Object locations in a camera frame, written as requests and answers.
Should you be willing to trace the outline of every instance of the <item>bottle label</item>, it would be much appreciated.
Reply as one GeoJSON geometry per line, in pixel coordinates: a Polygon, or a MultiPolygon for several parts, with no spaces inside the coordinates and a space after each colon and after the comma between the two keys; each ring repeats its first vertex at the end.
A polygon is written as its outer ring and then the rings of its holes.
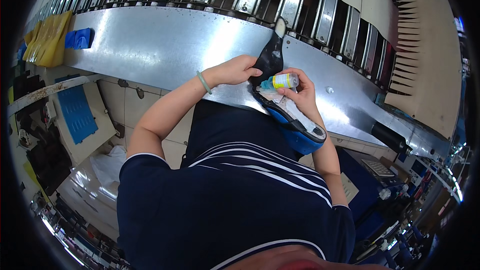
{"type": "Polygon", "coordinates": [[[290,73],[280,74],[280,75],[274,75],[274,76],[273,76],[273,80],[272,80],[272,82],[273,82],[273,87],[274,87],[275,89],[278,89],[278,88],[291,88],[289,77],[290,77],[290,73]]]}

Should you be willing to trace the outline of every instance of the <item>plastic bottle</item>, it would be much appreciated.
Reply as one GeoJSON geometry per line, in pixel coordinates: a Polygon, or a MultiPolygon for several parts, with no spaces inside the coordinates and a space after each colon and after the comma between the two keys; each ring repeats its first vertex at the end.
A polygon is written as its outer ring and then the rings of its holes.
{"type": "Polygon", "coordinates": [[[296,73],[273,75],[261,82],[263,89],[294,88],[299,85],[299,76],[296,73]]]}

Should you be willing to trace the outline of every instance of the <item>navy blue shirt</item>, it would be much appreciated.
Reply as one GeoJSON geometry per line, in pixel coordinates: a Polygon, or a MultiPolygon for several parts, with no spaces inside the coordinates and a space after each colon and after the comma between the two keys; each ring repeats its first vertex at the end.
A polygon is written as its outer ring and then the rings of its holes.
{"type": "Polygon", "coordinates": [[[332,205],[321,175],[294,160],[264,115],[237,116],[194,123],[193,149],[178,170],[151,153],[125,161],[118,245],[135,268],[223,269],[292,244],[327,261],[349,260],[355,242],[350,209],[332,205]],[[225,125],[235,131],[219,137],[225,125]],[[251,125],[260,130],[252,132],[251,125]],[[211,147],[189,157],[199,148],[196,142],[211,147]]]}

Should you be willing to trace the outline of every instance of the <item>metal table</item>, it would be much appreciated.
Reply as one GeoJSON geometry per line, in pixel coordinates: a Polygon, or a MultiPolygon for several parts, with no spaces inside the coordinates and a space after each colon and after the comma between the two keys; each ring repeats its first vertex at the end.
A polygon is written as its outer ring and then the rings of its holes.
{"type": "MultiPolygon", "coordinates": [[[[159,6],[72,16],[70,31],[87,27],[94,30],[91,48],[66,49],[65,65],[166,90],[179,87],[197,70],[232,57],[257,57],[272,33],[267,27],[226,15],[159,6]]],[[[448,142],[375,105],[376,94],[384,91],[334,57],[290,36],[285,36],[283,56],[285,68],[303,69],[315,83],[316,103],[328,131],[383,145],[370,135],[376,120],[404,136],[413,154],[433,159],[447,154],[448,142]],[[328,93],[327,87],[334,93],[328,93]]],[[[205,99],[266,113],[247,84],[220,85],[205,99]]]]}

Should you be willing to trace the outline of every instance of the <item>shirt sleeve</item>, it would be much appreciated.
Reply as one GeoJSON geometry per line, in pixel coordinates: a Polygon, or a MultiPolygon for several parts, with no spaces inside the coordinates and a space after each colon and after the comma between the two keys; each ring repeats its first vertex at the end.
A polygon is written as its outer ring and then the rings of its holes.
{"type": "Polygon", "coordinates": [[[164,159],[148,153],[132,155],[123,163],[117,196],[117,242],[127,260],[137,256],[138,240],[155,218],[155,206],[161,201],[163,186],[173,171],[164,159]]]}
{"type": "Polygon", "coordinates": [[[352,211],[344,205],[332,206],[336,220],[337,236],[335,237],[336,256],[334,262],[347,263],[355,246],[355,223],[352,211]]]}

